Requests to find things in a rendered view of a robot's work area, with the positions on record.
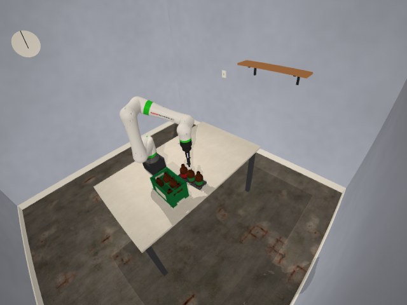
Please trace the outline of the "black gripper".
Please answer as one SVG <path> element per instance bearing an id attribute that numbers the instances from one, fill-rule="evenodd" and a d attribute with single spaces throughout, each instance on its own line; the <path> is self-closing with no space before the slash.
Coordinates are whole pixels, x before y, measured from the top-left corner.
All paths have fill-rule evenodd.
<path id="1" fill-rule="evenodd" d="M 187 159 L 187 164 L 188 164 L 188 170 L 191 170 L 191 161 L 190 161 L 190 150 L 191 147 L 189 148 L 182 148 L 182 150 L 185 152 L 186 159 Z"/>

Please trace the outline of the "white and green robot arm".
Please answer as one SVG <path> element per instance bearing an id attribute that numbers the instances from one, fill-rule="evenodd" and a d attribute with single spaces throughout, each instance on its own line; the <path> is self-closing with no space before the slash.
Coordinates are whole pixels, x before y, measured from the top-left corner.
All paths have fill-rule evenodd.
<path id="1" fill-rule="evenodd" d="M 145 98 L 134 97 L 120 111 L 120 118 L 127 131 L 132 148 L 133 159 L 137 163 L 143 163 L 146 161 L 146 163 L 152 164 L 160 159 L 159 154 L 156 152 L 153 138 L 150 136 L 141 138 L 137 121 L 137 115 L 139 113 L 166 119 L 178 124 L 177 134 L 180 140 L 180 143 L 178 144 L 180 144 L 182 148 L 189 148 L 192 146 L 191 129 L 194 125 L 194 119 L 192 116 L 170 110 Z"/>

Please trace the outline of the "green bottle crate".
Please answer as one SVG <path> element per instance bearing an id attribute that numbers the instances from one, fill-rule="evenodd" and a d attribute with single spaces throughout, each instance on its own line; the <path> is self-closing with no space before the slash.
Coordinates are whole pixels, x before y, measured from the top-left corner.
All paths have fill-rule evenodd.
<path id="1" fill-rule="evenodd" d="M 161 173 L 165 173 L 167 172 L 168 175 L 170 175 L 171 177 L 174 178 L 174 180 L 177 181 L 177 183 L 180 183 L 181 186 L 178 187 L 176 189 L 175 188 L 171 188 L 169 186 L 169 182 L 166 184 L 164 181 L 164 186 L 160 187 L 157 183 L 156 183 L 156 179 L 155 177 L 159 176 Z M 175 174 L 172 170 L 170 170 L 168 167 L 164 168 L 163 170 L 161 170 L 160 172 L 156 173 L 155 175 L 153 175 L 152 177 L 150 177 L 151 183 L 153 185 L 153 189 L 158 192 L 161 197 L 172 207 L 174 208 L 175 206 L 177 206 L 177 202 L 179 202 L 180 200 L 182 200 L 183 198 L 187 198 L 189 196 L 188 193 L 188 187 L 187 187 L 187 182 L 184 181 L 182 178 L 180 178 L 177 174 Z M 170 194 L 168 193 L 168 189 L 171 188 L 173 190 L 173 192 L 171 192 Z M 177 193 L 180 189 L 183 189 L 182 191 L 180 191 L 179 193 Z M 176 195 L 174 196 L 174 194 L 176 193 Z"/>

